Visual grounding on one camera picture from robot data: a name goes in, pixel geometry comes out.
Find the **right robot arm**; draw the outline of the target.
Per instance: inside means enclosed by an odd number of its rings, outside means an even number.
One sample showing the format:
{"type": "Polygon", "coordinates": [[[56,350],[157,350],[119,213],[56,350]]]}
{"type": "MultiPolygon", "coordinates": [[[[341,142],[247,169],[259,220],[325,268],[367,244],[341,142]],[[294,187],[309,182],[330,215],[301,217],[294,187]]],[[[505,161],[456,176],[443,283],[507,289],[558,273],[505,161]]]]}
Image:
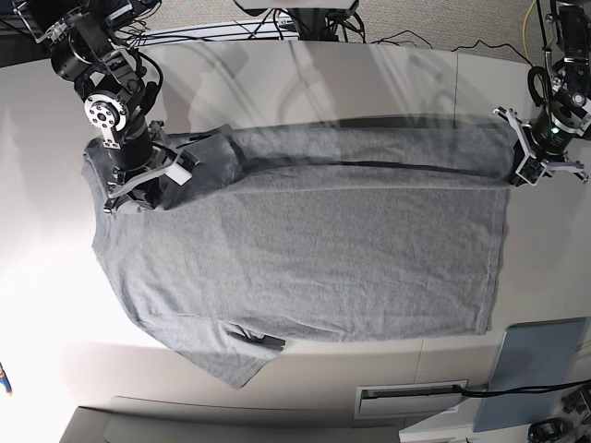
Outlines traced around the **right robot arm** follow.
{"type": "Polygon", "coordinates": [[[14,13],[37,43],[46,42],[54,72],[72,83],[90,124],[102,135],[113,168],[104,210],[133,201],[162,202],[162,178],[183,185],[196,157],[171,143],[163,122],[146,119],[164,76],[144,78],[157,63],[116,36],[158,6],[156,1],[16,1],[14,13]]]}

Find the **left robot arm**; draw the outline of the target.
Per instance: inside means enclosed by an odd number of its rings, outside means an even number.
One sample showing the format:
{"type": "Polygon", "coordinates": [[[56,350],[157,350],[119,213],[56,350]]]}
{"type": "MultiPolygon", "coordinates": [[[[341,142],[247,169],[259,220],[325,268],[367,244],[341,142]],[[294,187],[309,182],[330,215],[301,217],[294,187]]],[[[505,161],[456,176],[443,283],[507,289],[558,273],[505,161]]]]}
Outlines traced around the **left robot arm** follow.
{"type": "Polygon", "coordinates": [[[537,119],[526,122],[510,108],[494,114],[517,135],[513,167],[507,181],[513,186],[536,186],[543,177],[570,173],[589,180],[584,165],[568,158],[568,145],[590,139],[590,17],[584,1],[552,1],[550,12],[539,17],[553,27],[552,38],[542,37],[544,65],[528,72],[528,88],[537,119]]]}

